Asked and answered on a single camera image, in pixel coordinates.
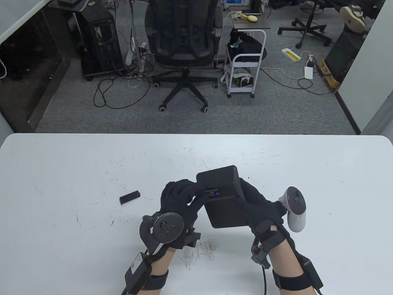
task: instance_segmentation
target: black computer case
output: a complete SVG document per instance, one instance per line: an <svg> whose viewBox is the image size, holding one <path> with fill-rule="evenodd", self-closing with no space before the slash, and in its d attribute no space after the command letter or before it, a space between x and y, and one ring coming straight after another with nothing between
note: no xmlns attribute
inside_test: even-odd
<svg viewBox="0 0 393 295"><path fill-rule="evenodd" d="M80 52L84 77L92 80L94 76L124 69L112 14L96 2L78 13L77 20L84 43Z"/></svg>

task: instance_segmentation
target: chair base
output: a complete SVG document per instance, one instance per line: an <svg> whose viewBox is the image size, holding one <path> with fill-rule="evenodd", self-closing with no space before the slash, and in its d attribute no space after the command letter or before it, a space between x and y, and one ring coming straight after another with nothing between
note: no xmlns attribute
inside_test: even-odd
<svg viewBox="0 0 393 295"><path fill-rule="evenodd" d="M154 87L159 87L160 82L163 83L177 83L175 88L170 92L167 98L162 102L159 107L160 112L165 112L167 109L167 104L174 98L174 96L182 89L188 88L190 89L197 98L203 102L203 106L200 109L202 112L208 111L208 101L203 97L203 95L198 91L198 89L194 86L194 83L203 83L203 82L213 82L213 87L218 87L218 79L213 77L190 77L189 68L182 69L181 77L157 77L153 79Z"/></svg>
<svg viewBox="0 0 393 295"><path fill-rule="evenodd" d="M314 18L314 12L315 12L316 6L317 6L317 3L315 2L314 6L313 6L313 9L312 9L312 11L311 11L311 13L309 15L309 18L308 18L306 24L303 23L300 19L296 18L292 22L292 26L296 27L296 25L299 25L300 27L296 27L296 28L293 28L293 27L291 27L291 28L290 27L279 27L277 34L281 35L283 31L302 32L303 36L302 36L300 42L295 45L295 47L297 49L301 48L301 45L302 45L303 40L304 40L304 37L306 36L307 33L310 33L310 34L312 34L312 35L322 39L324 41L324 43L323 43L324 46L328 46L332 42L332 39L321 34L325 30L326 25L311 26L312 20Z"/></svg>

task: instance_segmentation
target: forearm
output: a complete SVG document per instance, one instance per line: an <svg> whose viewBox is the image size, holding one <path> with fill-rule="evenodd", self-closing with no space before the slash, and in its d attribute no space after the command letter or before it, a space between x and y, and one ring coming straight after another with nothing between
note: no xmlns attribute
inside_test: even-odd
<svg viewBox="0 0 393 295"><path fill-rule="evenodd" d="M274 272L282 277L298 277L304 271L287 240L269 252ZM280 290L281 295L316 295L313 287L299 291Z"/></svg>
<svg viewBox="0 0 393 295"><path fill-rule="evenodd" d="M153 262L151 264L152 267L152 271L151 271L151 275L156 275L156 276L160 276L160 275L164 275L169 268L169 265L171 264L172 258L174 256L176 252L176 249L173 248L169 248L167 250L167 252L165 253L165 255ZM138 295L159 295L161 292L161 289L159 290L141 290L138 292Z"/></svg>

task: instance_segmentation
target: black office chair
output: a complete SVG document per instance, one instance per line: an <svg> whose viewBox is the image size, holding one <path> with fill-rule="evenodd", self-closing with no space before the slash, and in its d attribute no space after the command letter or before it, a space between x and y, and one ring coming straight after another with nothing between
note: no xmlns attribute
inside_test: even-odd
<svg viewBox="0 0 393 295"><path fill-rule="evenodd" d="M145 16L145 29L150 51L156 62L165 66L179 67L181 77L156 77L155 87L160 82L177 83L160 105L165 112L167 103L182 88L189 88L207 112L208 102L193 83L212 82L218 87L217 78L190 77L189 67L212 64L217 54L222 32L222 8L218 0L149 0Z"/></svg>
<svg viewBox="0 0 393 295"><path fill-rule="evenodd" d="M331 3L329 1L325 1L325 0L313 0L313 2L314 2L314 6L312 7L311 13L309 15L309 18L307 19L306 24L303 23L300 19L295 18L295 20L292 21L293 27L279 27L278 28L277 34L279 34L279 35L281 35L283 31L297 31L297 32L303 33L303 36L302 36L300 42L295 45L295 47L297 49L301 48L304 37L306 36L307 33L310 33L310 34L322 39L324 41L323 42L324 46L328 46L332 42L331 38L321 34L325 30L326 25L313 26L312 20L314 19L314 13L315 13L315 9L316 9L317 5L319 5L321 8L322 7L329 8L329 7L333 7L333 6L331 5Z"/></svg>

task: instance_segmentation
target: black glove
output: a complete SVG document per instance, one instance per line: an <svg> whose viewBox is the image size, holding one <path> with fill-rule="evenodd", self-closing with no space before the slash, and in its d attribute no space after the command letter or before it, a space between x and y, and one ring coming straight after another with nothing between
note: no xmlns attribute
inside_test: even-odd
<svg viewBox="0 0 393 295"><path fill-rule="evenodd" d="M246 200L240 198L237 200L239 208L248 217L248 225L259 241L263 242L275 233L270 230L272 225L276 225L285 237L289 237L282 219L287 209L281 202L273 203L266 200L255 187L242 178L240 178L240 185Z"/></svg>
<svg viewBox="0 0 393 295"><path fill-rule="evenodd" d="M200 183L193 183L188 179L169 182L161 194L161 212L174 212L183 217L184 228L180 236L173 242L166 244L168 247L182 249L185 246L185 237L191 230L198 217L198 211L205 205L208 195L205 187Z"/></svg>

